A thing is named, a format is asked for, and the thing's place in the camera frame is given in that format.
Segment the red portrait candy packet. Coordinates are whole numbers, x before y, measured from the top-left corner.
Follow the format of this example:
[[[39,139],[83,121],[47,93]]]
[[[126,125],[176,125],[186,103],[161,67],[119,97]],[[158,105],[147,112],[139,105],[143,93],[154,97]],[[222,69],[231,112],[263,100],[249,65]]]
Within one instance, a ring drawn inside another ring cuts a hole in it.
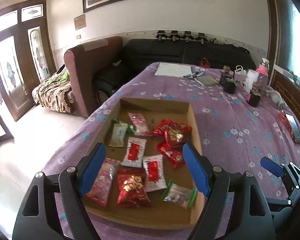
[[[153,135],[164,137],[169,146],[177,147],[185,142],[191,130],[192,127],[184,123],[177,123],[172,119],[162,119],[154,129]]]

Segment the pink cartoon snack packet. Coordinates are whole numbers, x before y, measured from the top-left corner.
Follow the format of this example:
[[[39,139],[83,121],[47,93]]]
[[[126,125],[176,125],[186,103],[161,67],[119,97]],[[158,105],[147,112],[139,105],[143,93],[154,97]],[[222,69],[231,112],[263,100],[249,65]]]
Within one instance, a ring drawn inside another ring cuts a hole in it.
[[[128,113],[130,120],[134,126],[134,134],[137,136],[152,136],[153,133],[149,130],[145,117],[138,113]]]

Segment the long red candy packet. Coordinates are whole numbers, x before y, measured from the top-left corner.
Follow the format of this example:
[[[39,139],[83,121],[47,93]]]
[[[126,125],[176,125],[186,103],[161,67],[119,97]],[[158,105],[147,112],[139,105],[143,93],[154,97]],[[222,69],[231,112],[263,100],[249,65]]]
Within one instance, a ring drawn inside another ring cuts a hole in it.
[[[173,164],[173,168],[175,169],[181,168],[185,164],[180,146],[172,147],[167,142],[162,141],[157,144],[156,150],[165,156]]]

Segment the smartphone with gold case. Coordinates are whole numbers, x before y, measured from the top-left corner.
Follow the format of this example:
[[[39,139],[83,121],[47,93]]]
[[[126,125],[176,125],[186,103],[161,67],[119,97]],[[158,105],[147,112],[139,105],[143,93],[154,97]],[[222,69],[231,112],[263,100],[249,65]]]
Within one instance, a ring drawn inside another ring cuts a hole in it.
[[[294,116],[286,113],[285,117],[289,123],[291,134],[293,137],[293,140],[296,144],[300,144],[300,130],[298,128],[298,125],[296,123],[296,120],[294,119]]]

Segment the green white snack packet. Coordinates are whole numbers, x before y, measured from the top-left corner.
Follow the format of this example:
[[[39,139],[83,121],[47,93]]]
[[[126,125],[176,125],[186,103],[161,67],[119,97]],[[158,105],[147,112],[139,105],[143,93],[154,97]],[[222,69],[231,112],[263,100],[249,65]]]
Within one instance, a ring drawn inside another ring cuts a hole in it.
[[[119,119],[113,119],[113,130],[109,142],[110,147],[122,148],[125,146],[126,133],[134,134],[134,126],[122,122]]]

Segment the white red snack packet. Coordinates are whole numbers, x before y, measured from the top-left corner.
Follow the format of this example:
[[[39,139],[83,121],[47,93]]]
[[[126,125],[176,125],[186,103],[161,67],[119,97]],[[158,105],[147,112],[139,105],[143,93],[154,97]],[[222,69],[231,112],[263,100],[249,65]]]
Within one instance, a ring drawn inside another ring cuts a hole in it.
[[[153,192],[167,188],[162,155],[159,154],[144,157],[143,168],[146,171],[146,192]]]
[[[126,167],[141,168],[146,143],[146,139],[129,137],[127,142],[126,154],[123,161],[121,162],[121,165]]]

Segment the cardboard tray box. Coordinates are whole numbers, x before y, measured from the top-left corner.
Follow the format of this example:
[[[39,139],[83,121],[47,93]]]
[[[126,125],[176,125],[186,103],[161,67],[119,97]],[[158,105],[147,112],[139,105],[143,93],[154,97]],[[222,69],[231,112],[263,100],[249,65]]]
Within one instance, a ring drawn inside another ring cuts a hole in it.
[[[99,217],[149,229],[193,227],[203,209],[185,165],[183,145],[201,149],[188,102],[121,98],[96,141],[106,158],[85,208]]]

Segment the red plastic wrapper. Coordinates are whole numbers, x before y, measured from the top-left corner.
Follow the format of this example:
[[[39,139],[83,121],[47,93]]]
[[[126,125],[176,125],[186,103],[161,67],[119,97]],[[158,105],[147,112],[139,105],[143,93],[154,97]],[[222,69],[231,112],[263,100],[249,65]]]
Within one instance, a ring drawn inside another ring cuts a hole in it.
[[[282,123],[285,125],[285,127],[288,129],[291,138],[293,138],[294,135],[293,135],[292,127],[291,127],[291,124],[290,124],[290,122],[288,121],[288,119],[287,119],[287,117],[286,117],[286,112],[285,112],[284,110],[281,110],[281,111],[279,112],[279,117],[280,117],[281,122],[282,122]]]

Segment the purple floral tablecloth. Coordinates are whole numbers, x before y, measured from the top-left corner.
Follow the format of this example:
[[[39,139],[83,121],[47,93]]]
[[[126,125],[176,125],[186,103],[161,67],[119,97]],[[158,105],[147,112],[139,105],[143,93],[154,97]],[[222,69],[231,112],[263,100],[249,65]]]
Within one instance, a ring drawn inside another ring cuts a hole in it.
[[[282,180],[260,165],[261,158],[268,157],[300,168],[300,145],[282,122],[277,104],[264,95],[257,107],[251,107],[242,89],[228,95],[219,85],[204,87],[190,79],[155,76],[157,68],[157,63],[147,66],[94,111],[47,162],[44,173],[62,172],[87,155],[120,98],[186,101],[194,112],[203,153],[212,164],[231,173],[249,170],[265,196],[286,199]]]

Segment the white crumpled cloth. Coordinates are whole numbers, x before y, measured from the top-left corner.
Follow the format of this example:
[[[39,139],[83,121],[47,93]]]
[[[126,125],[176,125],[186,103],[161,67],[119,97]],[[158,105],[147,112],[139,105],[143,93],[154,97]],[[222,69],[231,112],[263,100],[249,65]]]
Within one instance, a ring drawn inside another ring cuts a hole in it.
[[[279,106],[280,109],[284,109],[287,107],[287,104],[283,100],[281,94],[276,90],[266,90],[267,96],[269,96],[272,101]]]

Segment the patterned blanket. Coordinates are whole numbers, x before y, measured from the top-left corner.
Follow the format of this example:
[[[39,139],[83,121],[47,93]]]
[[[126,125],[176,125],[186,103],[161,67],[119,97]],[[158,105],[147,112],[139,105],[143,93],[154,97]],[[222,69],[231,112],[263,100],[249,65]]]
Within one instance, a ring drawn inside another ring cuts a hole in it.
[[[43,81],[32,91],[32,97],[36,104],[49,110],[72,114],[68,93],[71,91],[69,71],[65,68],[59,74]]]

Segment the small olive notebook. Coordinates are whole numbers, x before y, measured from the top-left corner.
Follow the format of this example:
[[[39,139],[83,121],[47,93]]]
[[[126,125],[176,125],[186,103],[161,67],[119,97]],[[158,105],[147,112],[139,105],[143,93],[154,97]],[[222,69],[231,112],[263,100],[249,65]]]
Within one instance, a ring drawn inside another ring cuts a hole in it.
[[[195,77],[194,80],[202,86],[213,86],[219,84],[219,81],[212,76],[199,76]]]

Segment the pink sleeved water bottle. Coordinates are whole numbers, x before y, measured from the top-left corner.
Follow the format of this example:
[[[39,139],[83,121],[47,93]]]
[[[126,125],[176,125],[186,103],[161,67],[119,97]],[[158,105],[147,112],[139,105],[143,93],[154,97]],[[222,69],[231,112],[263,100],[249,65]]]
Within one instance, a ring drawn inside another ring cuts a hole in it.
[[[260,88],[264,90],[269,81],[269,60],[263,57],[256,72],[258,73],[257,83],[260,85]]]

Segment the small red plastic bag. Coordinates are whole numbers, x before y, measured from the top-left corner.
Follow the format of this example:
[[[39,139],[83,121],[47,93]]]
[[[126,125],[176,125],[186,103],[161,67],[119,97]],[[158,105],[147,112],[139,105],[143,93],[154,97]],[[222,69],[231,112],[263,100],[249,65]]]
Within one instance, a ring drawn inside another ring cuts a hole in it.
[[[202,67],[202,68],[210,68],[210,63],[209,63],[208,59],[202,58],[200,60],[199,66]]]

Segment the wooden glass door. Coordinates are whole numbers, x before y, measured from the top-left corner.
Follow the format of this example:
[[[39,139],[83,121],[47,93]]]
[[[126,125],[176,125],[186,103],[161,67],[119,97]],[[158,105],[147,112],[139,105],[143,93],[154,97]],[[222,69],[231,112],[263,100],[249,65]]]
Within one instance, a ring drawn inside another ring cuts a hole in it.
[[[33,89],[55,71],[46,0],[0,9],[0,96],[14,121],[35,105]]]

